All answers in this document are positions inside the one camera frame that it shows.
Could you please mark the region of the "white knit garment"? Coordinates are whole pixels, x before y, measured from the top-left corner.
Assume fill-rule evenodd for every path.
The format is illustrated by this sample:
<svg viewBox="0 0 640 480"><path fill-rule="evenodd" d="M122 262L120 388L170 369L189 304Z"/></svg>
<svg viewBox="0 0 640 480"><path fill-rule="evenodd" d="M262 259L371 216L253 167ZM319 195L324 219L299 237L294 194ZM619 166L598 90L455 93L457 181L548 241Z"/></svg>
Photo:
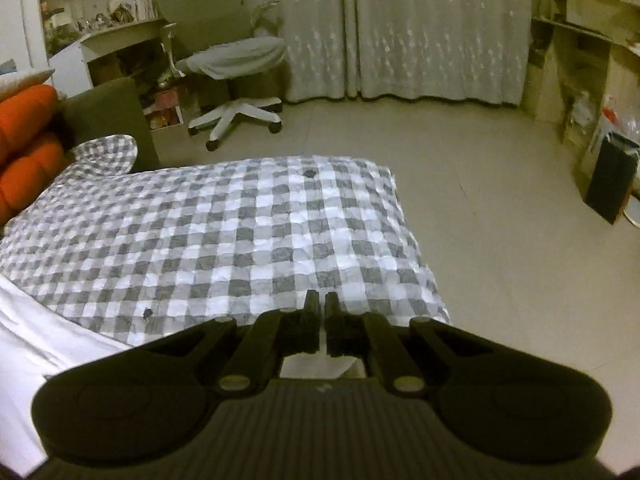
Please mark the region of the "white knit garment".
<svg viewBox="0 0 640 480"><path fill-rule="evenodd" d="M256 320L219 315L131 347L3 281L2 470L25 477L53 457L81 467L130 468L186 448L221 404L260 393L217 388ZM319 350L287 356L273 379L308 379L329 389L335 379L363 374L360 359L329 355L320 323Z"/></svg>

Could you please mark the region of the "grey white checkered bedspread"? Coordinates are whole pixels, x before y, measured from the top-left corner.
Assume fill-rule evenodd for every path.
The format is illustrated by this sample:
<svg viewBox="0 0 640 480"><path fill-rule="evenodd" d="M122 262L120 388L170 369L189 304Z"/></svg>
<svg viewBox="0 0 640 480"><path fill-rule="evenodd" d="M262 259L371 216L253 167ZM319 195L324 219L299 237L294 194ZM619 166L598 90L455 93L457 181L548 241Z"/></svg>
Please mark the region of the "grey white checkered bedspread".
<svg viewBox="0 0 640 480"><path fill-rule="evenodd" d="M336 292L398 326L449 315L392 172L343 156L134 172L133 138L79 145L4 228L1 272L63 318L138 346Z"/></svg>

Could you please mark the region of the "black bag on floor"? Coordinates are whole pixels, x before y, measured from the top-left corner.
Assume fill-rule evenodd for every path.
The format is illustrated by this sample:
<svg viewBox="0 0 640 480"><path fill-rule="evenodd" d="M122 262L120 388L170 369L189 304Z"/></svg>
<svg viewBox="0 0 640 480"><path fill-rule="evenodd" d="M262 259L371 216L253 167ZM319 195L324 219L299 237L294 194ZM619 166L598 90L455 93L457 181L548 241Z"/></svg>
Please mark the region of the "black bag on floor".
<svg viewBox="0 0 640 480"><path fill-rule="evenodd" d="M639 144L616 132L600 147L585 203L609 224L622 215L639 169Z"/></svg>

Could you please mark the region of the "lower red puffy cushion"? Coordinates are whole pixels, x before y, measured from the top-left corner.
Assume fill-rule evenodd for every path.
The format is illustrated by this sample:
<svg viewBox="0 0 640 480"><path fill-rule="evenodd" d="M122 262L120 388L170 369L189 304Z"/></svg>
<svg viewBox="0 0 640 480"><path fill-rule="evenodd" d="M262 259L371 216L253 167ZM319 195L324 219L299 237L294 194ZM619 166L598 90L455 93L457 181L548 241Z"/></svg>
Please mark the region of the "lower red puffy cushion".
<svg viewBox="0 0 640 480"><path fill-rule="evenodd" d="M45 132L1 169L1 225L30 206L66 168L68 158L56 135Z"/></svg>

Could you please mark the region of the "red puffy cushion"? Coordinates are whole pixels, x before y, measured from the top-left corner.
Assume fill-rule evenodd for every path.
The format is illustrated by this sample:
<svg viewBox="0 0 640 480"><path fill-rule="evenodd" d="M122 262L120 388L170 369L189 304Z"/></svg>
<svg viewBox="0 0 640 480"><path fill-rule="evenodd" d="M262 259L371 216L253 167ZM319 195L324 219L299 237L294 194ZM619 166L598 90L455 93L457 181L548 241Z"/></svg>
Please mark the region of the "red puffy cushion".
<svg viewBox="0 0 640 480"><path fill-rule="evenodd" d="M1 169L1 225L30 206L66 168L68 158L56 135L45 132Z"/></svg>
<svg viewBox="0 0 640 480"><path fill-rule="evenodd" d="M36 84L1 102L1 163L35 140L58 110L58 94L48 84Z"/></svg>

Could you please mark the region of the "white swivel office chair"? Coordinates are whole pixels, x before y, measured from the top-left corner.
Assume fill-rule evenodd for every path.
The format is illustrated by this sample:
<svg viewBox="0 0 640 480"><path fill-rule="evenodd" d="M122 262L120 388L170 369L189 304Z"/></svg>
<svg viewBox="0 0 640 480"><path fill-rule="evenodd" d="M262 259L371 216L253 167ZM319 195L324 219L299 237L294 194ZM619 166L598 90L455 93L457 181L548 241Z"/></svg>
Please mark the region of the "white swivel office chair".
<svg viewBox="0 0 640 480"><path fill-rule="evenodd" d="M239 115L265 124L270 133L282 130L282 100L244 98L235 81L267 73L283 62L286 42L259 25L276 0L250 6L246 0L155 0L166 24L160 44L171 81L203 76L227 85L227 102L192 118L190 133L209 128L206 150L216 151L222 137Z"/></svg>

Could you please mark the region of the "grey star pattern curtain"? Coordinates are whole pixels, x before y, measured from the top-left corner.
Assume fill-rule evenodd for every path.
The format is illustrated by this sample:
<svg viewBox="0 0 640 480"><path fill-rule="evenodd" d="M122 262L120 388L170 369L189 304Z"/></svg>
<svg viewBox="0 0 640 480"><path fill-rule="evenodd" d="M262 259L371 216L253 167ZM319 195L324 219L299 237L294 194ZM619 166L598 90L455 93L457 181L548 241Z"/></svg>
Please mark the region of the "grey star pattern curtain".
<svg viewBox="0 0 640 480"><path fill-rule="evenodd" d="M288 102L521 102L532 0L274 1Z"/></svg>

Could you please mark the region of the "upper red puffy cushion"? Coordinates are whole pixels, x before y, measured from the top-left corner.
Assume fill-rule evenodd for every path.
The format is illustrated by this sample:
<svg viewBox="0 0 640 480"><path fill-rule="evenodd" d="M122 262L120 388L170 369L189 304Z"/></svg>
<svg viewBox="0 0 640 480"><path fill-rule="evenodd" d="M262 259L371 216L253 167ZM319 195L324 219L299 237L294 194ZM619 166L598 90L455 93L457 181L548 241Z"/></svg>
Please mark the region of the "upper red puffy cushion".
<svg viewBox="0 0 640 480"><path fill-rule="evenodd" d="M1 102L1 163L35 140L58 110L58 94L48 84L36 84Z"/></svg>

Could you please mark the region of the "wooden shelf unit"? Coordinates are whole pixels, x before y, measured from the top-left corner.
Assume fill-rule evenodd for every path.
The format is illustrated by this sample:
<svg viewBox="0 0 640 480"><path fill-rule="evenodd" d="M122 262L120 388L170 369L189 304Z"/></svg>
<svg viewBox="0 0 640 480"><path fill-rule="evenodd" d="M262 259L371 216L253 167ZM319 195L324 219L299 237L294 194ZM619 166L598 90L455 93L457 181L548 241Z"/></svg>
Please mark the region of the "wooden shelf unit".
<svg viewBox="0 0 640 480"><path fill-rule="evenodd" d="M639 0L533 0L522 107L577 157L600 118L639 113Z"/></svg>

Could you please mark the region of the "white desk with clutter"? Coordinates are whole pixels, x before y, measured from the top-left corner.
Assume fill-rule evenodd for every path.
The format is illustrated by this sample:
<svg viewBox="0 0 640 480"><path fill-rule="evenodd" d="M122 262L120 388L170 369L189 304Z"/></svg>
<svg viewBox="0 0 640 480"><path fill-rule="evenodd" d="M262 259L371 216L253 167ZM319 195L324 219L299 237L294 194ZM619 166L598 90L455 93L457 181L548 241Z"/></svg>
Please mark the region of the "white desk with clutter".
<svg viewBox="0 0 640 480"><path fill-rule="evenodd" d="M141 79L165 20L154 0L39 0L52 84L66 98L120 77Z"/></svg>

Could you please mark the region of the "cream pillow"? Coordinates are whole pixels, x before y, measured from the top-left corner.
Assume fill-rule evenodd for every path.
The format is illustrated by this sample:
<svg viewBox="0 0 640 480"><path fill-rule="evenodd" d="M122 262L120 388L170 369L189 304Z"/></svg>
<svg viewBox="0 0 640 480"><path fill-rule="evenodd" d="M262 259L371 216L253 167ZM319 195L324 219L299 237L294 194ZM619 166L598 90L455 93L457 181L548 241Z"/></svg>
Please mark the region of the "cream pillow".
<svg viewBox="0 0 640 480"><path fill-rule="evenodd" d="M53 68L30 68L0 76L0 101L3 102L21 91L43 84L54 74Z"/></svg>

